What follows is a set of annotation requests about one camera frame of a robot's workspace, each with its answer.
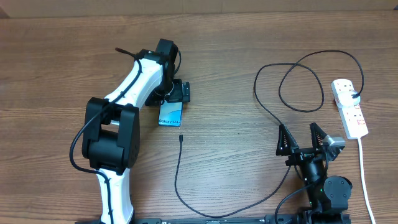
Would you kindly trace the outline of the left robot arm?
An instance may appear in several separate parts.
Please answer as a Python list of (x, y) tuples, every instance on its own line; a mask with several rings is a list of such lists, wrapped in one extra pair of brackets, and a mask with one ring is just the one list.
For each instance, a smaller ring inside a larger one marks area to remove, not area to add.
[(132, 69), (121, 84), (87, 102), (78, 133), (82, 155), (99, 180), (103, 211), (97, 223), (134, 222), (130, 171), (139, 154), (142, 107), (158, 106), (158, 124), (179, 127), (183, 105), (190, 102), (190, 84), (175, 78), (181, 52), (173, 41), (160, 39), (155, 50), (131, 56)]

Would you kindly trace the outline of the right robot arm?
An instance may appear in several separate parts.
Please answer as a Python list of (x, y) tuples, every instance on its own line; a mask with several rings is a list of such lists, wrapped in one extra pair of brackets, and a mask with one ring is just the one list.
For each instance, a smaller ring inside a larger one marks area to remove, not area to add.
[[(328, 175), (329, 163), (345, 148), (341, 136), (331, 136), (317, 123), (310, 124), (312, 147), (301, 148), (286, 125), (279, 125), (276, 154), (286, 156), (286, 166), (300, 169), (303, 187), (282, 199), (274, 212), (275, 223), (350, 223), (348, 209), (352, 183), (346, 177)], [(309, 206), (301, 207), (287, 218), (279, 216), (283, 204), (293, 196), (305, 191)]]

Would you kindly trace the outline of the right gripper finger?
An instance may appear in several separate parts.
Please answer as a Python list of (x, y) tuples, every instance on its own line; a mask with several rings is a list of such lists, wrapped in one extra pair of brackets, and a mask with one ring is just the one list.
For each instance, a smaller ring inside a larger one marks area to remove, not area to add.
[(317, 123), (310, 124), (310, 132), (312, 138), (312, 147), (318, 152), (324, 152), (323, 140), (327, 134), (322, 130)]
[(279, 138), (276, 148), (277, 156), (289, 156), (299, 150), (299, 145), (285, 124), (279, 125)]

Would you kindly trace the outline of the Samsung Galaxy smartphone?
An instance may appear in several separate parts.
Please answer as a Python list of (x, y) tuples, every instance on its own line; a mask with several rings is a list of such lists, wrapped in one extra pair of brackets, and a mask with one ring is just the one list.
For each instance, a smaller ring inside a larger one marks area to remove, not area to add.
[(183, 103), (164, 103), (160, 106), (159, 111), (159, 125), (160, 126), (171, 126), (180, 127), (182, 121), (182, 110)]

